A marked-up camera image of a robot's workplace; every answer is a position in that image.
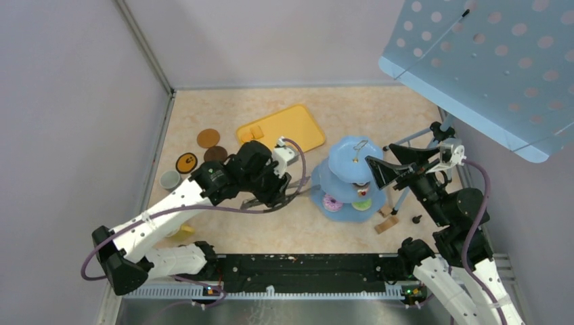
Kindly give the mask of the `green frosted donut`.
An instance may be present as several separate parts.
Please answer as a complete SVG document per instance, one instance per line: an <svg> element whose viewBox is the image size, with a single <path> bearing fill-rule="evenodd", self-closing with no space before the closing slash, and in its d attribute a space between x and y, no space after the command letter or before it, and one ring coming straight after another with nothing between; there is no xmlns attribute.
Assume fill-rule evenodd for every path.
<svg viewBox="0 0 574 325"><path fill-rule="evenodd" d="M368 209L371 208L372 206L372 200L371 199L367 199L367 200L362 200L362 201L357 201L357 202L352 202L351 206L358 211L366 211Z"/></svg>

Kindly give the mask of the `round orange biscuit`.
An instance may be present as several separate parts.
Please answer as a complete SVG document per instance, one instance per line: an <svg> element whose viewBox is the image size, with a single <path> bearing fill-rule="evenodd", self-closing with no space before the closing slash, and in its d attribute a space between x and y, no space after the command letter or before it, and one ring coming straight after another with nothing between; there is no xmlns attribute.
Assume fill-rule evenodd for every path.
<svg viewBox="0 0 574 325"><path fill-rule="evenodd" d="M242 143L247 143L253 140L253 135L251 132L245 132L240 136L240 140Z"/></svg>

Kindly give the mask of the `square orange biscuit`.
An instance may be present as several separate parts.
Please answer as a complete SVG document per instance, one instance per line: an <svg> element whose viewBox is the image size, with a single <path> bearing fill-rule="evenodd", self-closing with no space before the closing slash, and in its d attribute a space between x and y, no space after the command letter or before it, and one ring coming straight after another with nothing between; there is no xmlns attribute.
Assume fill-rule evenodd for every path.
<svg viewBox="0 0 574 325"><path fill-rule="evenodd" d="M258 125L250 128L250 134L253 139L261 139L264 136L262 129Z"/></svg>

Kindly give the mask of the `chocolate swirl roll cake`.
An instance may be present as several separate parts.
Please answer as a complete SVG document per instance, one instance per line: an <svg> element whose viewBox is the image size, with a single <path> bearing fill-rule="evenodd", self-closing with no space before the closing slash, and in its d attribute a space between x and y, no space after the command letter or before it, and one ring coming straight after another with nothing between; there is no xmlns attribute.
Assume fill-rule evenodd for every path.
<svg viewBox="0 0 574 325"><path fill-rule="evenodd" d="M368 192L370 190L370 182L353 183L353 187L355 188L355 190L357 192L357 196L360 198L363 198L368 194Z"/></svg>

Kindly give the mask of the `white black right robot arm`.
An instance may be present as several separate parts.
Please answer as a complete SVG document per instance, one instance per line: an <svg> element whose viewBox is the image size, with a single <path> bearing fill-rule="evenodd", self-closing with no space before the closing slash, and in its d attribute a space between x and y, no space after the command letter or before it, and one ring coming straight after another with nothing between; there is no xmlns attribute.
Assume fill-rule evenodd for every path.
<svg viewBox="0 0 574 325"><path fill-rule="evenodd" d="M410 189L431 219L441 227L433 233L434 253L423 240L405 239L398 250L397 271L421 281L457 324L523 324L507 293L493 251L479 229L489 220L490 178L483 167L466 158L462 142L443 140L435 148L389 145L398 164L365 158L379 189ZM446 191L436 173L469 164L483 175L485 189Z"/></svg>

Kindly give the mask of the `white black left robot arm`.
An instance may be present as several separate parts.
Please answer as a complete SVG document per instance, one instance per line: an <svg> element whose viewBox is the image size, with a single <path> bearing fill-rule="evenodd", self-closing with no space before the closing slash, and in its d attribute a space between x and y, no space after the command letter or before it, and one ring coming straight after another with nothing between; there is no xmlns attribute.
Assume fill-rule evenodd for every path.
<svg viewBox="0 0 574 325"><path fill-rule="evenodd" d="M243 144L224 161L202 163L191 175L154 206L115 226L100 226L91 238L94 249L83 262L96 258L114 294L123 296L147 281L179 274L208 280L216 274L212 247L197 242L175 248L156 244L175 234L192 217L204 211L223 210L221 203L242 192L250 193L266 206L265 213L282 209L290 201L286 190L291 181L288 166L303 158L303 151L291 139L280 137L273 149L258 141Z"/></svg>

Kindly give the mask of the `purple frosted donut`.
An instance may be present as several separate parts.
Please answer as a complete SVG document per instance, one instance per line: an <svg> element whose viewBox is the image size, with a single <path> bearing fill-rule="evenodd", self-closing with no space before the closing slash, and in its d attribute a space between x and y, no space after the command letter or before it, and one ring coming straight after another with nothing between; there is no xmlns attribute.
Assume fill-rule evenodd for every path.
<svg viewBox="0 0 574 325"><path fill-rule="evenodd" d="M335 199L333 196L329 194L325 194L322 198L322 205L325 208L325 210L336 213L343 208L344 203Z"/></svg>

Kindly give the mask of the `metal food tongs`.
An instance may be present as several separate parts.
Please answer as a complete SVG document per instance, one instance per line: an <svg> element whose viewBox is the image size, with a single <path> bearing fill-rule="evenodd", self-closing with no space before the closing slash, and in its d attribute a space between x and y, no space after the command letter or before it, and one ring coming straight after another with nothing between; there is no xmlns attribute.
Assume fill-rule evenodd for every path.
<svg viewBox="0 0 574 325"><path fill-rule="evenodd" d="M303 178L303 185L300 186L301 181L297 180L297 181L293 181L292 183L290 183L288 185L288 187L286 188L287 190L292 190L295 189L295 191L293 193L287 193L286 194L286 198L289 199L291 197L296 198L297 196L308 196L310 195L310 193L318 190L320 188L320 185L312 185L311 184L311 177L310 176L305 176ZM241 210L247 210L247 209L251 209L253 207L258 207L263 205L263 203L259 202L256 198L250 198L250 199L246 199L242 202L242 204L240 205L240 209Z"/></svg>

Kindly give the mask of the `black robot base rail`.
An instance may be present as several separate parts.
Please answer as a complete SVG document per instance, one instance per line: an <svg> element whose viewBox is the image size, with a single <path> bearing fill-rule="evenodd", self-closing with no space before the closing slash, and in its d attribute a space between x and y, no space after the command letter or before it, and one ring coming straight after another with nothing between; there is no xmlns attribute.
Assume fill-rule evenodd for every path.
<svg viewBox="0 0 574 325"><path fill-rule="evenodd" d="M220 284L229 293L382 293L414 280L394 254L228 254L209 259L190 279Z"/></svg>

